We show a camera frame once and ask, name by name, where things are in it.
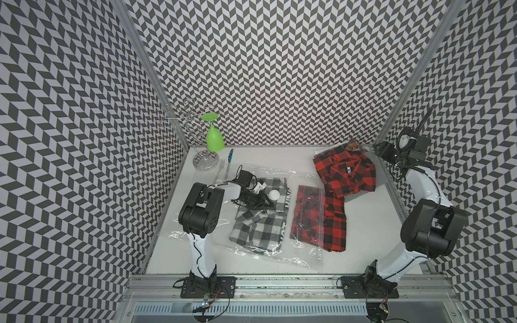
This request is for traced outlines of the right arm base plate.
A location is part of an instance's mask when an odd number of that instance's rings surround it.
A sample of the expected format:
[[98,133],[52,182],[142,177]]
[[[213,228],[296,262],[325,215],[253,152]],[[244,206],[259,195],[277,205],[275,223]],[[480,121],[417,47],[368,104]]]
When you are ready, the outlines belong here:
[[397,284],[380,278],[366,281],[364,276],[340,277],[340,287],[346,299],[398,299]]

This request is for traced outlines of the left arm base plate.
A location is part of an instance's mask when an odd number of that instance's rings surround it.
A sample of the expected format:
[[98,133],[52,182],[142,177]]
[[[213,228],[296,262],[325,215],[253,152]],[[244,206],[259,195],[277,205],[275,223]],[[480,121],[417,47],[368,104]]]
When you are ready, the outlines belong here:
[[213,279],[204,279],[197,276],[189,276],[184,280],[180,297],[183,299],[201,299],[205,295],[210,298],[233,299],[236,289],[237,277],[223,276]]

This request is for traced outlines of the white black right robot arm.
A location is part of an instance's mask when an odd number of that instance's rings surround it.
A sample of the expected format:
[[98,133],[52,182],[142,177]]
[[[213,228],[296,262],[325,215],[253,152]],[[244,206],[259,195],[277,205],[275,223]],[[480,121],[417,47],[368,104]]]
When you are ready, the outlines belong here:
[[443,193],[432,164],[425,161],[423,137],[404,135],[398,144],[383,141],[374,146],[375,154],[398,168],[417,201],[401,227],[401,241],[365,271],[364,282],[396,285],[417,265],[454,250],[467,212],[453,206]]

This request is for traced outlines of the clear plastic vacuum bag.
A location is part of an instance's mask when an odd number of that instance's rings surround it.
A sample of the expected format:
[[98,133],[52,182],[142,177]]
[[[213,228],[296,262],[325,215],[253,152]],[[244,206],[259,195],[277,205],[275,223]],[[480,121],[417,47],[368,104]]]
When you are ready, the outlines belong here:
[[245,166],[252,182],[276,196],[270,209],[225,202],[215,228],[215,249],[245,260],[284,262],[307,269],[323,258],[324,188],[315,174]]

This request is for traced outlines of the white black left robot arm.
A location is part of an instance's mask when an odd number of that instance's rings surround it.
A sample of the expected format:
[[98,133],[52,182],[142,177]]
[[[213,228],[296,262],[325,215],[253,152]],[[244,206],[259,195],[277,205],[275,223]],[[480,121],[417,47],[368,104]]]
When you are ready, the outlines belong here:
[[237,202],[248,208],[270,208],[273,203],[265,192],[266,187],[265,182],[258,182],[251,187],[236,181],[216,185],[197,182],[192,186],[180,210],[179,223],[191,244],[191,273],[194,277],[209,281],[216,275],[211,234],[219,222],[222,205]]

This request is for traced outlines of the grey shirt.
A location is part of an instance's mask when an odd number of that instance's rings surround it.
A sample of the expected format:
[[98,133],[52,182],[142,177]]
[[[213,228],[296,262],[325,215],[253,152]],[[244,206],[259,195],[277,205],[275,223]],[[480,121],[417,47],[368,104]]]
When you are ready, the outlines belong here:
[[358,163],[347,172],[346,202],[357,199],[370,192],[375,192],[386,182],[386,176],[377,170],[376,164],[370,160]]

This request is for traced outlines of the red black buffalo plaid shirt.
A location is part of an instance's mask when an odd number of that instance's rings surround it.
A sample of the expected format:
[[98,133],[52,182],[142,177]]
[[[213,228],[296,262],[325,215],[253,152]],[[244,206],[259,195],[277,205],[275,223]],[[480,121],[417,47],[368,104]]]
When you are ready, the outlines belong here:
[[338,199],[376,190],[376,166],[360,150],[350,151],[340,145],[316,155],[313,163],[326,190]]

